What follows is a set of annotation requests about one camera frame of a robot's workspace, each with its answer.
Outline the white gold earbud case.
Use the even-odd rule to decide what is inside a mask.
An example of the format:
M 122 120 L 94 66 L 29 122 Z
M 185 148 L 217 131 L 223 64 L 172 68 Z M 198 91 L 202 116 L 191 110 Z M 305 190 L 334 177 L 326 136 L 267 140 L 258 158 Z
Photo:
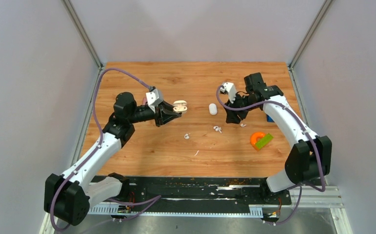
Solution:
M 173 111 L 177 113 L 185 113 L 187 112 L 187 102 L 184 100 L 177 100 L 173 103 Z

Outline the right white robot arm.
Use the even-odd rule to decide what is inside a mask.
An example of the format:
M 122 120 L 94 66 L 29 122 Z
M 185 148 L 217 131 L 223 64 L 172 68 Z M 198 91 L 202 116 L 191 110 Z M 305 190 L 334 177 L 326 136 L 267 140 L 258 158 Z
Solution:
M 331 167 L 331 140 L 311 130 L 292 109 L 281 89 L 276 85 L 268 86 L 261 73 L 246 76 L 244 83 L 243 95 L 231 82 L 217 88 L 217 98 L 221 94 L 228 96 L 226 102 L 219 101 L 227 114 L 226 123 L 240 124 L 251 110 L 260 109 L 274 121 L 291 147 L 284 169 L 266 178 L 267 185 L 259 191 L 260 199 L 273 203 L 280 191 L 308 184 L 309 180 L 317 178 L 321 185 L 312 188 L 325 191 L 324 177 Z

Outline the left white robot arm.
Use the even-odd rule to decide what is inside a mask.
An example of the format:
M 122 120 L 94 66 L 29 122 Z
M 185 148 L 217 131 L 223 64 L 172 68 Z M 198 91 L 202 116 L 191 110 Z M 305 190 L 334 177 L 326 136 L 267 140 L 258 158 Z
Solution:
M 61 175 L 51 174 L 45 182 L 44 210 L 69 225 L 80 224 L 91 208 L 109 198 L 129 198 L 130 180 L 123 175 L 111 173 L 99 182 L 92 180 L 130 140 L 136 123 L 154 120 L 159 127 L 188 110 L 186 101 L 170 104 L 159 90 L 146 93 L 146 103 L 140 106 L 132 93 L 120 93 L 113 109 L 100 137 L 85 155 Z

